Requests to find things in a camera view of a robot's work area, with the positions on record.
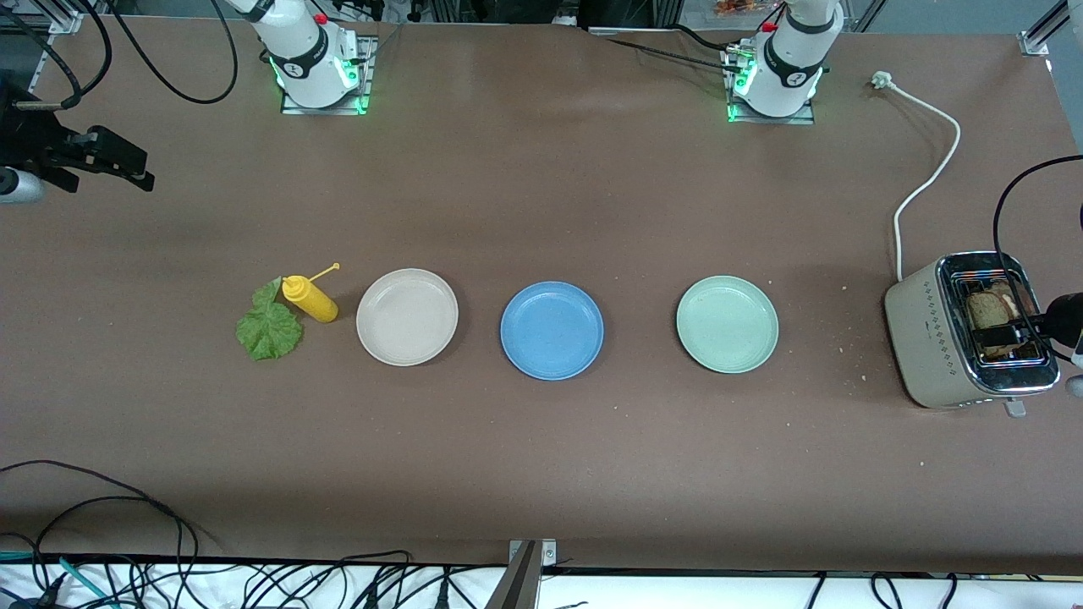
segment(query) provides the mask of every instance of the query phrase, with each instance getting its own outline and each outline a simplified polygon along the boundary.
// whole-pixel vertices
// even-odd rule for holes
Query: brown tabletop
[[[227,80],[217,22],[131,21],[185,91]],[[888,69],[963,126],[903,218],[912,272],[989,248],[1006,182],[1074,152],[1045,62],[1013,38],[843,36],[817,125],[796,128],[729,124],[709,69],[560,26],[409,25],[368,116],[287,117],[253,31],[233,29],[223,103],[172,96],[115,31],[108,77],[61,115],[144,147],[153,193],[87,176],[77,195],[0,209],[4,462],[142,487],[227,556],[481,562],[542,536],[571,565],[1079,570],[1081,404],[1057,388],[1022,420],[919,409],[882,308],[891,213],[951,129],[865,82]],[[678,35],[637,39],[710,59]],[[84,25],[56,48],[86,80],[100,44]],[[38,93],[65,87],[50,66]],[[1081,191],[1080,168],[1053,168],[1005,212],[1043,302],[1080,288]],[[250,362],[234,324],[252,290],[332,261],[321,284],[341,318],[305,319],[296,352]],[[445,277],[461,318],[438,360],[396,368],[365,352],[353,312],[405,267]],[[778,349],[749,374],[708,372],[677,340],[678,299],[715,274],[778,309]],[[598,361],[563,383],[524,376],[498,339],[504,306],[544,280],[605,319]],[[108,492],[9,475],[0,528],[35,532]],[[145,509],[91,511],[44,549],[173,552]]]

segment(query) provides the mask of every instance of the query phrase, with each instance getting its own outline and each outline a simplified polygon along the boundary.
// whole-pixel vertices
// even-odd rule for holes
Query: plate
[[[779,342],[771,300],[740,277],[696,282],[677,307],[677,334],[692,359],[715,372],[740,374],[766,362]]]
[[[374,358],[416,366],[435,358],[455,336],[459,303],[447,282],[421,269],[376,280],[357,306],[357,337]]]
[[[563,282],[526,287],[508,302],[500,320],[508,360],[542,380],[564,380],[587,370],[602,350],[604,334],[598,304]]]

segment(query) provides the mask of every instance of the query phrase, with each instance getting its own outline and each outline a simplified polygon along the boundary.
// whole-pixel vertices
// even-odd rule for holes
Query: mint green plate
[[[755,285],[718,275],[696,282],[681,297],[677,335],[705,367],[740,374],[771,357],[779,342],[779,315]]]

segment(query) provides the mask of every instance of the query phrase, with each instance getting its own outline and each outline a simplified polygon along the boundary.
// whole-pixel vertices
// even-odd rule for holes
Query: white cable
[[[927,104],[922,100],[918,100],[917,98],[900,89],[898,86],[896,86],[895,82],[891,82],[891,75],[886,72],[877,72],[876,74],[874,74],[872,77],[872,83],[873,87],[876,89],[889,89],[902,95],[903,98],[906,98],[908,100],[914,102],[915,104],[926,109],[935,112],[936,114],[943,117],[948,122],[951,122],[952,127],[955,128],[955,141],[952,142],[951,148],[949,148],[948,154],[944,155],[944,159],[940,161],[940,166],[937,167],[937,170],[932,172],[932,176],[930,176],[929,179],[926,180],[924,184],[917,186],[917,189],[914,192],[910,193],[910,195],[908,195],[906,198],[902,199],[902,203],[899,205],[899,208],[895,210],[895,219],[892,221],[895,226],[895,276],[897,281],[901,282],[903,280],[902,232],[899,229],[899,217],[902,216],[902,210],[906,209],[906,206],[910,205],[910,202],[914,200],[914,197],[922,194],[922,191],[929,187],[929,185],[931,185],[932,182],[936,182],[937,178],[940,177],[940,172],[944,170],[944,167],[948,166],[948,161],[951,160],[951,157],[955,155],[955,148],[958,147],[958,141],[963,137],[963,128],[960,127],[958,121],[949,116],[948,113],[941,111],[936,106],[932,106],[931,104]]]

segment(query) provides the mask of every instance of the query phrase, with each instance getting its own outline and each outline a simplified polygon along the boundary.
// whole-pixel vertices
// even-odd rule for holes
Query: mustard bottle
[[[322,289],[313,285],[312,282],[325,274],[339,269],[339,263],[331,264],[324,272],[314,277],[303,277],[301,275],[290,275],[282,280],[282,295],[302,311],[312,315],[317,322],[334,322],[338,316],[338,304],[327,297]]]

